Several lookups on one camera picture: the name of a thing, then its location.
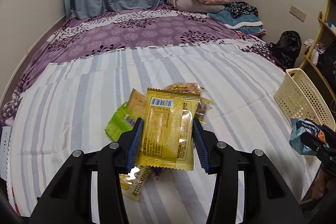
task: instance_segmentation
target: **green snack package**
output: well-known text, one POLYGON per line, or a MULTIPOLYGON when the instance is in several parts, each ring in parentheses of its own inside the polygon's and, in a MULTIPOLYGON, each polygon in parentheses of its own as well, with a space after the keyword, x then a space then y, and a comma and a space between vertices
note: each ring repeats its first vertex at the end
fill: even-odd
POLYGON ((114 142, 118 141, 122 133, 132 130, 137 120, 126 105, 127 103, 123 103, 118 108, 105 128, 105 132, 114 142))

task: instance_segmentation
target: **white power strip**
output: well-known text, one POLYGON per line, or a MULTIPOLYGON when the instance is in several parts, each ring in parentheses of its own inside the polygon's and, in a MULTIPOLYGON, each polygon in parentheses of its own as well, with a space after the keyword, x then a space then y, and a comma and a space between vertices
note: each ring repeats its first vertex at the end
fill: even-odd
POLYGON ((11 127, 0 128, 2 130, 0 141, 0 177, 6 180, 7 156, 9 137, 11 136, 11 127))

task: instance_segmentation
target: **striped bed sheet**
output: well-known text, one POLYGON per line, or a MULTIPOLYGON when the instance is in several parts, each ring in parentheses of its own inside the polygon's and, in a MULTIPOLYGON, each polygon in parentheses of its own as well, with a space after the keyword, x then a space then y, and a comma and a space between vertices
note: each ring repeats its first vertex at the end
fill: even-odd
MULTIPOLYGON (((164 88, 197 82, 214 102, 205 129, 237 150, 262 149, 300 200, 320 166, 288 144, 290 125, 273 99, 284 72, 253 52, 247 41, 223 39, 205 45, 129 48, 49 64, 18 109, 11 137, 11 185, 22 216, 29 216, 48 183, 72 151, 100 150, 111 142, 104 128, 132 88, 164 88)), ((97 174, 92 215, 99 223, 97 174)), ((244 178, 239 176, 237 223, 242 221, 244 178)), ((124 198, 130 223, 203 224, 215 176, 201 169, 166 170, 150 176, 137 203, 124 198)))

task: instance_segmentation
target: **plastic basket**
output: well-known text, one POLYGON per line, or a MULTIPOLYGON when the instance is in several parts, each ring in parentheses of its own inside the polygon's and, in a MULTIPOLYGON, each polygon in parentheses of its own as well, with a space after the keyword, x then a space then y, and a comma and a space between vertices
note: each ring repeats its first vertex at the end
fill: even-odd
POLYGON ((310 119, 335 131, 336 125, 321 94, 302 69, 288 69, 274 96, 282 112, 291 118, 310 119))

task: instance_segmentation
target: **black bag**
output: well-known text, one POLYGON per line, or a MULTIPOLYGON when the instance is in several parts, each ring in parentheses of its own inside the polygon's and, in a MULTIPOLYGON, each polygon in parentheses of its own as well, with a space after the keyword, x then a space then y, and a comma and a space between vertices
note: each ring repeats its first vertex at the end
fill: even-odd
POLYGON ((296 31, 284 32, 277 44, 270 43, 269 55, 283 70, 294 68, 301 50, 301 37, 296 31))
POLYGON ((327 80, 333 92, 336 92, 336 45, 331 44, 324 54, 319 56, 317 68, 327 80))

